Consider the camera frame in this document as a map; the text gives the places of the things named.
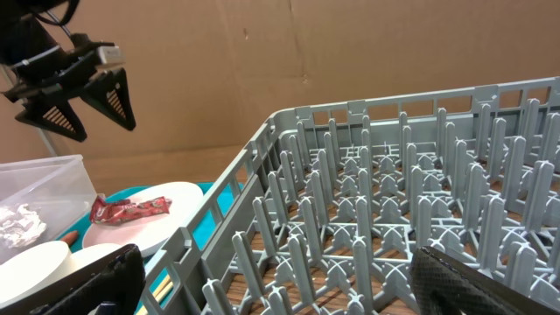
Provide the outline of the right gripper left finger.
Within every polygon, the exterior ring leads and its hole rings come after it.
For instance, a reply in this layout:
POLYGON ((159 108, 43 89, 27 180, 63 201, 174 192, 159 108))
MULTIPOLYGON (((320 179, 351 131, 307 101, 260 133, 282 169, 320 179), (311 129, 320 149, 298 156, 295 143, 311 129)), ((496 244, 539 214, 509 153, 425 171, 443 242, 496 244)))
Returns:
POLYGON ((144 291, 144 259, 138 246, 124 245, 60 280, 1 307, 11 314, 133 314, 144 291))

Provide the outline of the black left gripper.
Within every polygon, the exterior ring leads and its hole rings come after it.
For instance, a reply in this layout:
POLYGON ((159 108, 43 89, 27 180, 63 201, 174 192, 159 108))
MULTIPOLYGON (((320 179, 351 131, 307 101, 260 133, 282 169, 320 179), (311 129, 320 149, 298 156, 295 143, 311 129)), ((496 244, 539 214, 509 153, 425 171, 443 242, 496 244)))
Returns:
POLYGON ((116 45, 92 41, 84 33, 75 33, 71 40, 74 48, 66 51, 47 33, 2 35, 2 63, 17 76, 17 82, 3 95, 11 102, 28 99, 16 120, 84 142, 87 132, 68 101, 38 100, 80 97, 119 126, 133 130, 137 124, 126 71, 101 66, 96 51, 100 46, 116 45))

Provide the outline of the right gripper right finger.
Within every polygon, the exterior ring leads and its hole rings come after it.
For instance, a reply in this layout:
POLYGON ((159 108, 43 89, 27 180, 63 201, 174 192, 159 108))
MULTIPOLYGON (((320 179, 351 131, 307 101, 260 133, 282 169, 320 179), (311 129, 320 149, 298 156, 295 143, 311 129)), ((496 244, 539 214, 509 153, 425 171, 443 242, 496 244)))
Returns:
POLYGON ((421 315, 559 315, 433 247, 415 251, 410 275, 421 315))

